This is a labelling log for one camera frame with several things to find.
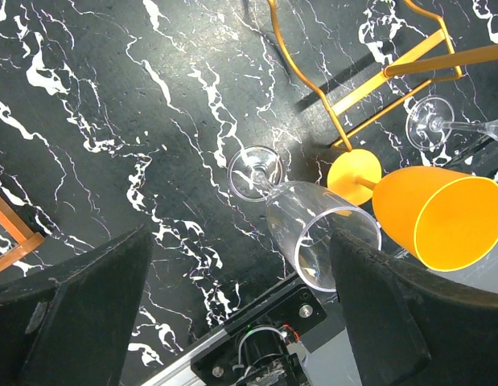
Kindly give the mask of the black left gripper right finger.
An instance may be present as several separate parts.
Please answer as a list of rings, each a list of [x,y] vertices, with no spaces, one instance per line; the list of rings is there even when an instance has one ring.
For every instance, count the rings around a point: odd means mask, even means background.
[[[364,385],[498,385],[498,294],[334,229],[336,292]]]

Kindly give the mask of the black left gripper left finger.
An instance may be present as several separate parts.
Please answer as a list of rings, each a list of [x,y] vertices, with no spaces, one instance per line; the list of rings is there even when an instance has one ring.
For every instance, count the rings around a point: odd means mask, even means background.
[[[147,227],[0,285],[0,385],[117,385],[152,258]]]

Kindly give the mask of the clear flute glass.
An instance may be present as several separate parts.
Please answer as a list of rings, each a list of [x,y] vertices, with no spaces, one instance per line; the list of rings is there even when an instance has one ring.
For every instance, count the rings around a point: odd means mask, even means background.
[[[286,181],[283,162],[266,146],[249,146],[231,158],[230,189],[248,202],[263,202],[270,234],[294,271],[311,288],[336,291],[330,258],[333,230],[342,228],[379,249],[377,221],[360,207],[315,183]]]

